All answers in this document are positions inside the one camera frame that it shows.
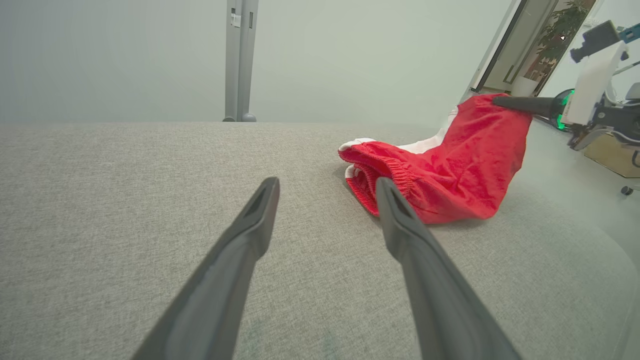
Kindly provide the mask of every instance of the potted plant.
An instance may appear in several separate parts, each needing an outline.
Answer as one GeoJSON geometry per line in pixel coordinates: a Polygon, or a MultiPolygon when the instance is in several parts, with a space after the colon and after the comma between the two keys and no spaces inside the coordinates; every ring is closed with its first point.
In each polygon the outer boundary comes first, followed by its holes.
{"type": "Polygon", "coordinates": [[[551,13],[547,25],[540,33],[538,57],[524,76],[515,79],[511,95],[530,96],[540,79],[553,69],[571,44],[589,9],[583,0],[569,0],[566,5],[566,8],[551,13]]]}

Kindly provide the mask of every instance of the white plant pot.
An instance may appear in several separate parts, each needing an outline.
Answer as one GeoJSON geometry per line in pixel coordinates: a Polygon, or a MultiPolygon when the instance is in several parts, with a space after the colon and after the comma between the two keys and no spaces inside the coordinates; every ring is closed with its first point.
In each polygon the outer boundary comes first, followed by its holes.
{"type": "Polygon", "coordinates": [[[518,76],[513,82],[513,88],[511,88],[512,96],[531,96],[533,90],[538,86],[538,82],[535,80],[527,79],[524,76],[518,76]]]}

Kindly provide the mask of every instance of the white wall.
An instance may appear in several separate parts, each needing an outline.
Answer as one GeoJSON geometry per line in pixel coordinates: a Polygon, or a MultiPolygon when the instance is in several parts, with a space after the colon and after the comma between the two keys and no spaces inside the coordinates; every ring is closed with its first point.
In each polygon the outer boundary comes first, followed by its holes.
{"type": "Polygon", "coordinates": [[[1,0],[0,122],[221,121],[224,0],[1,0]]]}
{"type": "MultiPolygon", "coordinates": [[[[640,22],[640,1],[638,0],[599,0],[592,9],[589,18],[599,21],[612,20],[615,26],[629,27],[640,22]]],[[[573,42],[570,49],[580,47],[584,41],[582,34],[589,28],[583,26],[573,42]]],[[[640,60],[640,40],[631,42],[629,46],[629,59],[620,62],[620,67],[629,65],[640,60]]],[[[571,59],[567,51],[560,63],[549,77],[549,81],[545,84],[540,96],[556,96],[559,92],[568,88],[573,88],[578,80],[580,70],[584,66],[584,61],[576,64],[571,59]]],[[[613,77],[613,87],[617,96],[624,97],[629,90],[631,84],[640,81],[640,67],[636,66],[626,72],[613,77]]]]}
{"type": "Polygon", "coordinates": [[[258,121],[439,126],[510,3],[262,0],[250,109],[258,121]]]}

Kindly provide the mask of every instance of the robotic arm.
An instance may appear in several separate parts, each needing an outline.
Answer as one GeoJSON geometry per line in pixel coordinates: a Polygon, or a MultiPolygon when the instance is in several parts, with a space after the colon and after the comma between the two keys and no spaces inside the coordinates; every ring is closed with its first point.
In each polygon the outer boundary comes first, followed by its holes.
{"type": "MultiPolygon", "coordinates": [[[[631,96],[634,100],[625,104],[609,96],[613,75],[637,65],[616,72],[619,62],[628,59],[627,43],[640,37],[640,24],[618,33],[607,21],[583,37],[582,47],[570,52],[576,63],[588,56],[575,89],[555,97],[496,97],[493,103],[547,117],[557,128],[573,134],[568,143],[573,150],[585,148],[604,133],[612,133],[623,145],[640,150],[640,94],[631,96]]],[[[639,90],[640,86],[634,86],[630,94],[639,90]]]]}

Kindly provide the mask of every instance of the vertical metal post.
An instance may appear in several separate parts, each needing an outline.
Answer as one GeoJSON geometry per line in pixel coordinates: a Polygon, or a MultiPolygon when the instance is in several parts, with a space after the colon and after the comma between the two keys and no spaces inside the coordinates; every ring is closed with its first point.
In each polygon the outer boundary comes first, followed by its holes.
{"type": "Polygon", "coordinates": [[[258,0],[227,0],[225,119],[256,121],[249,113],[258,0]]]}

